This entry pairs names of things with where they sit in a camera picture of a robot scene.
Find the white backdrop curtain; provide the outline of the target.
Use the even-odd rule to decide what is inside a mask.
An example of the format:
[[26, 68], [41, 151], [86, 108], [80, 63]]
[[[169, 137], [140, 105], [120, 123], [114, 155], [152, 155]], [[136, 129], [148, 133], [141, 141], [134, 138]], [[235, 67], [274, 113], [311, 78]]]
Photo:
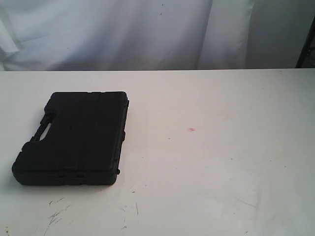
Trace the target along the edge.
[[3, 0], [2, 71], [293, 68], [312, 0]]

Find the black plastic carry case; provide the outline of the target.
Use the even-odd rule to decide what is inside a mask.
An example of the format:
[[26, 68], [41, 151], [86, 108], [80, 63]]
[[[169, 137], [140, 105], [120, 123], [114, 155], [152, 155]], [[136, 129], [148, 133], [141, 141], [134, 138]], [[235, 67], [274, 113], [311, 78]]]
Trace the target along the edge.
[[12, 173], [22, 185], [112, 185], [129, 100], [123, 91], [55, 92]]

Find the black metal stand pole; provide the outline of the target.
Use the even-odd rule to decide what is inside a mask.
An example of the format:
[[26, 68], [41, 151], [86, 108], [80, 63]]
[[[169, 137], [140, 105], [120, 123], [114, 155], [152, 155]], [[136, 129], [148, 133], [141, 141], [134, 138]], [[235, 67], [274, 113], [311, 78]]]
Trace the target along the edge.
[[298, 8], [295, 22], [298, 26], [298, 36], [301, 42], [295, 68], [303, 67], [315, 37], [315, 1], [301, 0], [300, 3], [301, 6]]

